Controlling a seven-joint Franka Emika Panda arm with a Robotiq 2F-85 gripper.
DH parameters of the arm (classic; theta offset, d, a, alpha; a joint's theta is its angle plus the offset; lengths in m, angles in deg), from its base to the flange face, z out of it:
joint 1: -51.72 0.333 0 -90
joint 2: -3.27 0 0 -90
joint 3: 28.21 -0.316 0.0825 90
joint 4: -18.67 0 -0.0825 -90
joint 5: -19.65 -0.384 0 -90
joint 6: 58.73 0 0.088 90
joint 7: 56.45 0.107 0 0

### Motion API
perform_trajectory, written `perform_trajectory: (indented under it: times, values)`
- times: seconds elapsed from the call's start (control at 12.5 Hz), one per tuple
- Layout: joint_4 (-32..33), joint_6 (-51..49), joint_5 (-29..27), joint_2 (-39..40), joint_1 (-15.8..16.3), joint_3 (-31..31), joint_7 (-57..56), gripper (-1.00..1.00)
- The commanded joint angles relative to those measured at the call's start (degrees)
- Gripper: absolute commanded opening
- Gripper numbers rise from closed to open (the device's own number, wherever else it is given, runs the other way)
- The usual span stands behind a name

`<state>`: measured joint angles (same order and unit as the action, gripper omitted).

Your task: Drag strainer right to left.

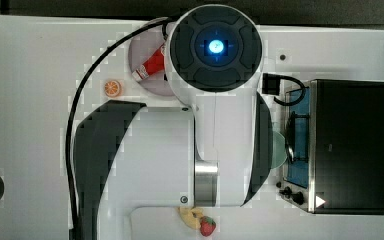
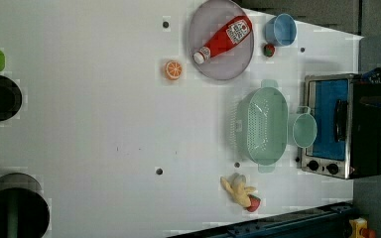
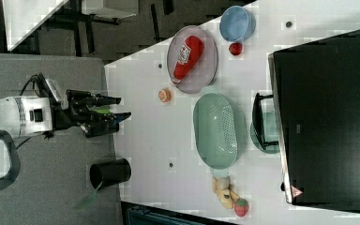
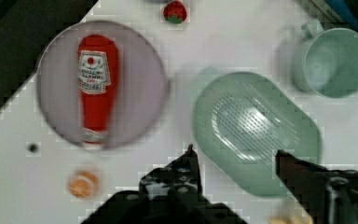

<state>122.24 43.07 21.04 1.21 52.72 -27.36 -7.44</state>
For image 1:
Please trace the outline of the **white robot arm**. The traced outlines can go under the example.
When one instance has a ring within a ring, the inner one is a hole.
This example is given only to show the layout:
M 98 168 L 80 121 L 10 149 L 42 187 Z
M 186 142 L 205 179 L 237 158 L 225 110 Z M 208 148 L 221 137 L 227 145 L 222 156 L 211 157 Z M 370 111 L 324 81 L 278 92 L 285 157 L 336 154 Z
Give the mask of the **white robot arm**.
M 131 213 L 143 207 L 239 207 L 268 177 L 272 121 L 252 20 L 225 5 L 188 11 L 164 65 L 171 106 L 109 100 L 69 138 L 73 240 L 131 240 Z

